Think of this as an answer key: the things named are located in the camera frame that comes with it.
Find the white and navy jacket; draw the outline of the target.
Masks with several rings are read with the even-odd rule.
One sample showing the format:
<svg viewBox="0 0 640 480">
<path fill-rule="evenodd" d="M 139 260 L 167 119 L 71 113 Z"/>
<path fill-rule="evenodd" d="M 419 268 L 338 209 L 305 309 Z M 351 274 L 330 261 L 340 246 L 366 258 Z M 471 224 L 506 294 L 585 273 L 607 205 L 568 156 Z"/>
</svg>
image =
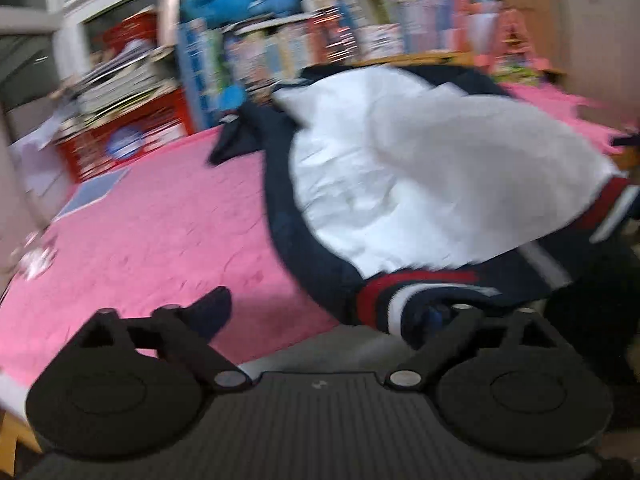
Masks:
<svg viewBox="0 0 640 480">
<path fill-rule="evenodd" d="M 243 103 L 209 155 L 264 156 L 271 243 L 344 324 L 420 347 L 455 304 L 506 310 L 604 269 L 639 189 L 472 68 L 307 68 Z"/>
</svg>

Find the pink patterned table cloth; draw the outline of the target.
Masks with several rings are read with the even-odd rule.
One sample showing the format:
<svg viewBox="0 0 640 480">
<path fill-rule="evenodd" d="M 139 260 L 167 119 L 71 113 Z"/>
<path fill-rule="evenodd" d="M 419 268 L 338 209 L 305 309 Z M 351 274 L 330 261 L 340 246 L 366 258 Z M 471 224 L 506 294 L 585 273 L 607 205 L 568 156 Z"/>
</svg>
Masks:
<svg viewBox="0 0 640 480">
<path fill-rule="evenodd" d="M 214 166 L 200 141 L 132 167 L 99 205 L 58 222 L 55 257 L 15 282 L 1 306 L 1 368 L 32 384 L 91 315 L 144 318 L 227 287 L 230 321 L 213 343 L 250 361 L 330 330 L 337 321 L 300 288 L 274 250 L 264 156 Z"/>
</svg>

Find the blue notebook on table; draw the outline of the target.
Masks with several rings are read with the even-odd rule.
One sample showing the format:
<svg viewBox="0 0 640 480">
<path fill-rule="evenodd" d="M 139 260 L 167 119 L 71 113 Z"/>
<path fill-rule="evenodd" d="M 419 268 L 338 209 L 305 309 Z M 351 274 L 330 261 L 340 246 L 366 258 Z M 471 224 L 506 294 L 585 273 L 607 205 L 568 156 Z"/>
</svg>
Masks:
<svg viewBox="0 0 640 480">
<path fill-rule="evenodd" d="M 100 174 L 86 182 L 82 182 L 78 185 L 76 191 L 73 192 L 70 200 L 54 217 L 53 221 L 61 220 L 78 210 L 87 208 L 103 200 L 126 174 L 128 174 L 128 169 L 119 169 L 107 172 L 106 174 Z"/>
</svg>

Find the red plastic crate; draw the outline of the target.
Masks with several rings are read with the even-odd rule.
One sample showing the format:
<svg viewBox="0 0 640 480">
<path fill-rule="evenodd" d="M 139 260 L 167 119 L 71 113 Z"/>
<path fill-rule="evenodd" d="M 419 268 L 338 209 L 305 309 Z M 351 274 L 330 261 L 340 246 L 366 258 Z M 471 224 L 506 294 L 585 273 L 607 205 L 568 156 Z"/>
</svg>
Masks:
<svg viewBox="0 0 640 480">
<path fill-rule="evenodd" d="M 80 183 L 194 133 L 186 97 L 177 88 L 141 99 L 101 125 L 63 133 L 54 145 Z"/>
</svg>

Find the blue ball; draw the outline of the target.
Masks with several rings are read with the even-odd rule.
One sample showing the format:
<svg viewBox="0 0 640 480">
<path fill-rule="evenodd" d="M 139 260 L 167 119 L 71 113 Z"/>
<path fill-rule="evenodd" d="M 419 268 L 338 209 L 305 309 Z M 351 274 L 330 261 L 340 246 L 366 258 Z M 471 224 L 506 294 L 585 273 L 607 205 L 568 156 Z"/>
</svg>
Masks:
<svg viewBox="0 0 640 480">
<path fill-rule="evenodd" d="M 221 114 L 233 113 L 246 101 L 246 92 L 238 84 L 230 84 L 218 96 L 218 110 Z"/>
</svg>

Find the wooden drawer organizer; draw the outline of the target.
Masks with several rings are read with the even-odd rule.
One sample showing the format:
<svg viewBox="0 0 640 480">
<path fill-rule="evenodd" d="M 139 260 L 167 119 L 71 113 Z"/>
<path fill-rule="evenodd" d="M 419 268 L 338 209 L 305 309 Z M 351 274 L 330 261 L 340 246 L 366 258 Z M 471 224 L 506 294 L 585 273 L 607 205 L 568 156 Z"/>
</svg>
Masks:
<svg viewBox="0 0 640 480">
<path fill-rule="evenodd" d="M 373 65 L 393 65 L 398 67 L 418 65 L 466 66 L 473 67 L 474 55 L 471 51 L 427 51 L 409 53 L 386 58 L 371 58 L 370 60 L 349 62 L 349 66 L 366 67 Z"/>
</svg>

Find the stack of papers and books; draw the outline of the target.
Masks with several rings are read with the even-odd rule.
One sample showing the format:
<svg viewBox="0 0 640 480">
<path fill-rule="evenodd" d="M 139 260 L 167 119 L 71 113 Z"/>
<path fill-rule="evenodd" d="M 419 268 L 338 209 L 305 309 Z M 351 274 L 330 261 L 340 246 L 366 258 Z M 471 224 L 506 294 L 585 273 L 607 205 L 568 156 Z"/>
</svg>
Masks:
<svg viewBox="0 0 640 480">
<path fill-rule="evenodd" d="M 97 65 L 63 92 L 56 117 L 88 126 L 119 107 L 177 86 L 175 48 L 131 40 L 111 61 Z"/>
</svg>

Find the pink toy house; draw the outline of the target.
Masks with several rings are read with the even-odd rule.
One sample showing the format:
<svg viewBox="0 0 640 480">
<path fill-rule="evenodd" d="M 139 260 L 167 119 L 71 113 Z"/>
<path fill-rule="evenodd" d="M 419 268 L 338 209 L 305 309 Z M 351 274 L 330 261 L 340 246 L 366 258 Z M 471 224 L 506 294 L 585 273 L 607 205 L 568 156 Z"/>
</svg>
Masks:
<svg viewBox="0 0 640 480">
<path fill-rule="evenodd" d="M 474 63 L 498 84 L 538 87 L 543 82 L 558 84 L 566 76 L 565 70 L 537 53 L 524 16 L 516 9 L 501 10 L 497 14 L 489 50 L 474 55 Z"/>
</svg>

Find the left row of books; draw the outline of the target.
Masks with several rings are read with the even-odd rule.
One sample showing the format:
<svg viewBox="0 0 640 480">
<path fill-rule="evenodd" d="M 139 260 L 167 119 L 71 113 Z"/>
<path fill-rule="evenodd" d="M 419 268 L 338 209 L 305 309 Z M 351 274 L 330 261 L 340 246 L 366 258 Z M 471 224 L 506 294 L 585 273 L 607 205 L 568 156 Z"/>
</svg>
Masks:
<svg viewBox="0 0 640 480">
<path fill-rule="evenodd" d="M 219 79 L 206 23 L 180 23 L 177 30 L 177 58 L 180 77 L 192 122 L 198 131 L 218 125 Z"/>
</svg>

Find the row of colourful books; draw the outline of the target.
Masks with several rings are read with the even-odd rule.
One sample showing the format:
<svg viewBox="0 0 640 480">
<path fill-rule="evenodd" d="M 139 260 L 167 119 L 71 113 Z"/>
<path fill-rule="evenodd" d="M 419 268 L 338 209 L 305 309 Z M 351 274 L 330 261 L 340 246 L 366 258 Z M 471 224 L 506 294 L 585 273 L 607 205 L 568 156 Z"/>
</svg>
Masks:
<svg viewBox="0 0 640 480">
<path fill-rule="evenodd" d="M 427 51 L 487 53 L 498 0 L 306 0 L 303 13 L 229 27 L 222 58 L 249 92 L 314 65 Z"/>
</svg>

